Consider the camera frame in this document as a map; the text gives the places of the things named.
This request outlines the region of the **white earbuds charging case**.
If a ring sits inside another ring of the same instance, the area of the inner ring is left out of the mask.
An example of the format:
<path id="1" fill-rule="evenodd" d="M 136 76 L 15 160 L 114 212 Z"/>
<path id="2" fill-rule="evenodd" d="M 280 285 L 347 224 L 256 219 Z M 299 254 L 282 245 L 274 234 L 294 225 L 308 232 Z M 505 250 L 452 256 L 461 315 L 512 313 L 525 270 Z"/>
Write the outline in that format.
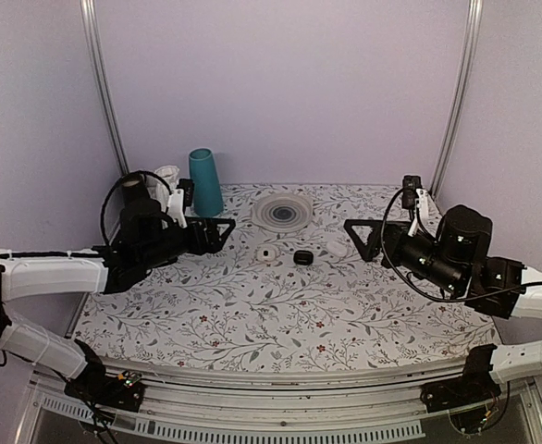
<path id="1" fill-rule="evenodd" d="M 274 245 L 261 245 L 256 252 L 256 260 L 267 265 L 274 264 L 279 256 L 279 249 Z"/>

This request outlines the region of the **black wireless earbud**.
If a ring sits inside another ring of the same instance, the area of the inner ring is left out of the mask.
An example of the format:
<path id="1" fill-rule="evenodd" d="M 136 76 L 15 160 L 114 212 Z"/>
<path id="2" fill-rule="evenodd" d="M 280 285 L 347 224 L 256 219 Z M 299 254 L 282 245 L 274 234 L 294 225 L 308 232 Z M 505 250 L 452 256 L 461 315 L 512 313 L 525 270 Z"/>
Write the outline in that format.
<path id="1" fill-rule="evenodd" d="M 314 254 L 307 250 L 297 250 L 292 259 L 295 265 L 311 265 L 314 262 Z"/>

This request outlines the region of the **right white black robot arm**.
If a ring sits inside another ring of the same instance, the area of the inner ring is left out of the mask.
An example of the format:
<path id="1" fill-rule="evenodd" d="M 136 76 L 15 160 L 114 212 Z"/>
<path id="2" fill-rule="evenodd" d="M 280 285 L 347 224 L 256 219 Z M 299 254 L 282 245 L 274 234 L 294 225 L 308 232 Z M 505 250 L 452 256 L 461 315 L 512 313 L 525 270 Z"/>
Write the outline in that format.
<path id="1" fill-rule="evenodd" d="M 348 219 L 344 228 L 361 257 L 381 256 L 411 290 L 431 302 L 462 303 L 497 318 L 542 320 L 542 272 L 489 255 L 493 224 L 465 206 L 446 212 L 435 236 L 410 233 L 411 223 Z M 525 376 L 542 375 L 542 339 L 518 346 L 487 344 L 470 350 L 453 395 L 472 403 L 487 391 Z"/>

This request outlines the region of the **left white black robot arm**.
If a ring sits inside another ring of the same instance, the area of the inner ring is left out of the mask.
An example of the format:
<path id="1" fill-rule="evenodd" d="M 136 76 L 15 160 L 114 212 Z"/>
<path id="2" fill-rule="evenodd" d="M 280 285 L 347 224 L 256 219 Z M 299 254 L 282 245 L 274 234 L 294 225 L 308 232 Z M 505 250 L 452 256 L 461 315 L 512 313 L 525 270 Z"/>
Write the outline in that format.
<path id="1" fill-rule="evenodd" d="M 154 203 L 125 218 L 114 240 L 91 249 L 0 250 L 0 351 L 75 379 L 92 401 L 105 401 L 113 384 L 102 373 L 102 361 L 90 346 L 61 338 L 19 314 L 9 314 L 6 304 L 44 294 L 125 292 L 183 254 L 220 252 L 235 227 L 230 218 L 172 217 Z"/>

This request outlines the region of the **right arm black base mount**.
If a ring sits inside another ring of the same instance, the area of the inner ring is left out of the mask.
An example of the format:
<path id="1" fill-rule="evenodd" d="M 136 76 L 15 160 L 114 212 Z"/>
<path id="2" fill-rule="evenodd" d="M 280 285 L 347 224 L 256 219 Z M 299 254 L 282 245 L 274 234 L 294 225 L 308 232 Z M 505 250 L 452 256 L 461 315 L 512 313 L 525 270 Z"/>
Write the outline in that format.
<path id="1" fill-rule="evenodd" d="M 495 344 L 478 346 L 469 351 L 459 376 L 423 384 L 420 401 L 429 413 L 459 408 L 497 398 L 501 388 L 490 372 Z"/>

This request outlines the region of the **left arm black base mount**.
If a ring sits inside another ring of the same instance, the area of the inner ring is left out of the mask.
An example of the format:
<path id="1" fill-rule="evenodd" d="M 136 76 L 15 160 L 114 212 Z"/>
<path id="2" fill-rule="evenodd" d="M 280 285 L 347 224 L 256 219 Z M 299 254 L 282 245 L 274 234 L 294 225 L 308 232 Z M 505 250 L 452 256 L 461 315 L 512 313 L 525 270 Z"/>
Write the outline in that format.
<path id="1" fill-rule="evenodd" d="M 68 379 L 64 393 L 90 404 L 137 413 L 145 392 L 142 375 L 125 370 L 117 376 L 109 376 L 105 365 L 89 345 L 78 339 L 74 343 L 83 352 L 86 366 L 79 376 Z"/>

